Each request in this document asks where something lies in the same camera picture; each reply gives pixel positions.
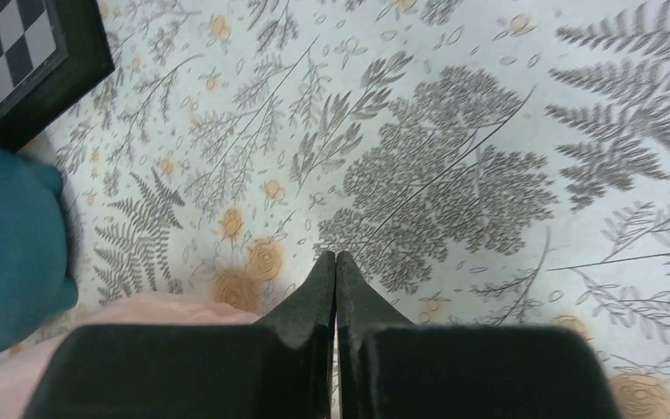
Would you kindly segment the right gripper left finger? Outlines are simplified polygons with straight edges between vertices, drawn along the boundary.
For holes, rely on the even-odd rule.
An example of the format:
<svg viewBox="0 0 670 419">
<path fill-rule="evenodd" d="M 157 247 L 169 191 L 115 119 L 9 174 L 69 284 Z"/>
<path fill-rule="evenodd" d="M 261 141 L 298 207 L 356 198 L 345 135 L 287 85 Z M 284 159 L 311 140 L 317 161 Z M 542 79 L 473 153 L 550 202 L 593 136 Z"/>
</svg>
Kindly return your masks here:
<svg viewBox="0 0 670 419">
<path fill-rule="evenodd" d="M 336 257 L 248 325 L 90 325 L 58 347 L 27 418 L 326 418 Z"/>
</svg>

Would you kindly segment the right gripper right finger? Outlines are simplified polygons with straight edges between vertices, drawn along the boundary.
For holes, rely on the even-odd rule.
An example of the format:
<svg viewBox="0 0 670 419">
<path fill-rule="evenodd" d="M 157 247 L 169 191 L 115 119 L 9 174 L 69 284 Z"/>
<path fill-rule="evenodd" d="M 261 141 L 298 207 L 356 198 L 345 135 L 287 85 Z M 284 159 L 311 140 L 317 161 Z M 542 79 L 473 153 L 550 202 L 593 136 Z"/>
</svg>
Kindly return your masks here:
<svg viewBox="0 0 670 419">
<path fill-rule="evenodd" d="M 417 325 L 351 254 L 335 274 L 344 418 L 618 418 L 595 353 L 559 326 Z"/>
</svg>

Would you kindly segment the pink plastic trash bag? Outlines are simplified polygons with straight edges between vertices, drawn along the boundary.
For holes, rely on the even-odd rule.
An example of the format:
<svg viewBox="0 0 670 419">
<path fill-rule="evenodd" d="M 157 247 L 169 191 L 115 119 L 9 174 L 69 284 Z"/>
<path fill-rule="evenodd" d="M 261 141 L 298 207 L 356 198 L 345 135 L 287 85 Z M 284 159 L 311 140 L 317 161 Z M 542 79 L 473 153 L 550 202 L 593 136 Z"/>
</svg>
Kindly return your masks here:
<svg viewBox="0 0 670 419">
<path fill-rule="evenodd" d="M 79 325 L 199 326 L 250 324 L 258 319 L 257 314 L 199 295 L 141 292 L 107 304 Z M 0 418 L 22 416 L 50 358 L 65 337 L 62 334 L 48 339 L 0 363 Z"/>
</svg>

